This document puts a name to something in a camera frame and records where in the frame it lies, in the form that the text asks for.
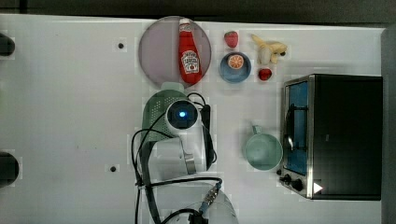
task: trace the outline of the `blue light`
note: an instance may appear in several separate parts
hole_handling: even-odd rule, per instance
[[[179,115],[181,118],[184,118],[184,117],[186,117],[187,113],[184,112],[184,111],[181,111],[181,112],[178,112],[178,115]]]

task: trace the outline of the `mint green mug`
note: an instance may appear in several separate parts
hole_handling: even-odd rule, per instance
[[[245,157],[251,166],[268,171],[282,161],[283,149],[279,141],[271,134],[263,133],[262,127],[253,125],[254,135],[245,146]]]

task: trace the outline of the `black background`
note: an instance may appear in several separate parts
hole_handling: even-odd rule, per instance
[[[196,21],[330,25],[384,26],[379,23],[396,21],[396,1],[392,0],[1,0],[0,11],[152,19],[178,15]]]

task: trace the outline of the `mug handle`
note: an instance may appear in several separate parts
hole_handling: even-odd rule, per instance
[[[262,132],[262,127],[260,127],[259,125],[253,125],[253,133],[254,134],[258,134]]]

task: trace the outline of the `red fruit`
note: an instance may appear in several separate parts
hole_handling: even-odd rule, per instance
[[[272,75],[272,72],[271,72],[271,69],[269,69],[269,68],[264,68],[264,69],[260,70],[260,72],[259,72],[259,78],[262,81],[268,80],[271,77],[271,75]]]
[[[238,33],[235,31],[230,31],[224,35],[225,43],[230,48],[235,48],[238,45]]]

